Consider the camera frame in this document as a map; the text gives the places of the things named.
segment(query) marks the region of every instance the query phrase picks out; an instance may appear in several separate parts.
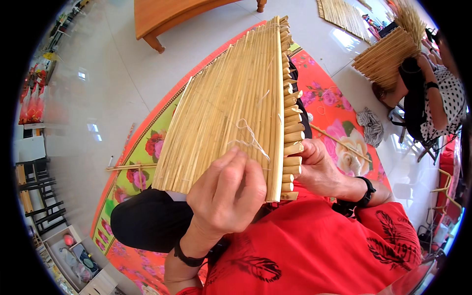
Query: table leg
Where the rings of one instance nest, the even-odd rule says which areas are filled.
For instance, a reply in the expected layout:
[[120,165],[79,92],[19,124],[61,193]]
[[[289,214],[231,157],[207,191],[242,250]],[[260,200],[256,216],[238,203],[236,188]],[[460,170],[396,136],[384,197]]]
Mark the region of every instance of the table leg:
[[267,0],[257,0],[257,12],[264,12],[264,6]]
[[156,36],[153,36],[151,34],[147,34],[146,36],[143,37],[143,39],[155,50],[157,50],[159,53],[163,53],[165,48],[162,47],[160,44],[159,40],[157,40]]

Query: white tile floor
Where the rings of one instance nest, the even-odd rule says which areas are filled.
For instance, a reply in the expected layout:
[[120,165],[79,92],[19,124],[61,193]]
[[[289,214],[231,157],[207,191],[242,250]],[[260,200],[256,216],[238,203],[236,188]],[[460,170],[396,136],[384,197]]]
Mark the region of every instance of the white tile floor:
[[[366,11],[359,2],[351,4]],[[382,1],[371,4],[380,20]],[[429,156],[420,163],[408,145],[397,144],[400,129],[388,122],[386,109],[370,83],[351,66],[368,48],[318,16],[315,0],[269,0],[263,13],[256,0],[244,0],[203,13],[159,36],[166,47],[158,54],[134,32],[132,0],[93,0],[86,17],[76,18],[76,31],[64,37],[60,62],[51,79],[54,96],[46,102],[47,154],[58,178],[67,219],[88,236],[108,172],[132,123],[138,126],[161,98],[194,66],[244,29],[289,15],[293,39],[332,77],[356,111],[378,114],[385,136],[378,153],[396,198],[417,228],[435,202],[438,166]],[[79,72],[85,79],[79,78]],[[127,294],[137,292],[133,283]]]

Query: woven reed mat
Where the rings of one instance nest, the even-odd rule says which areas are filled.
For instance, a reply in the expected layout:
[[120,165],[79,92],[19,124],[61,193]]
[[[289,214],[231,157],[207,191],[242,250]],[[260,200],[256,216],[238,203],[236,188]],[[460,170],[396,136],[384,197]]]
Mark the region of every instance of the woven reed mat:
[[387,91],[393,91],[398,67],[405,58],[415,57],[419,53],[420,50],[411,34],[397,27],[374,46],[355,57],[352,66],[370,81],[376,82]]
[[321,18],[372,45],[359,11],[343,0],[316,0]]

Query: gray cloth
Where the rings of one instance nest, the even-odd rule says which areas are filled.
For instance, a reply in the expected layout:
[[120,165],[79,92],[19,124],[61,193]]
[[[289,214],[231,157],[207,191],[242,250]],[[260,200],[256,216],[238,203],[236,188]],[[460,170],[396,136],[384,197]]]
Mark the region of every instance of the gray cloth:
[[378,147],[382,142],[383,126],[376,114],[368,108],[356,114],[357,123],[364,126],[364,140],[366,143]]

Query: black feather print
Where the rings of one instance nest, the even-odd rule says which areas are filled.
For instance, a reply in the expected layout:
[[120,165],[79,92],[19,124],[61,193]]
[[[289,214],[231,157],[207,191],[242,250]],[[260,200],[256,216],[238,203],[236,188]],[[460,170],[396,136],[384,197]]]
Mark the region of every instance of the black feather print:
[[410,271],[411,268],[405,264],[405,260],[399,256],[392,247],[384,245],[376,238],[368,237],[367,243],[369,244],[369,250],[374,255],[375,259],[383,264],[392,264],[391,269],[399,265],[401,268]]
[[375,216],[379,219],[380,223],[382,224],[384,233],[388,236],[390,243],[396,243],[396,227],[393,224],[393,220],[390,218],[388,214],[386,214],[382,210],[378,210],[375,212]]
[[278,268],[278,265],[269,258],[245,256],[228,262],[264,282],[270,283],[282,276],[282,271]]

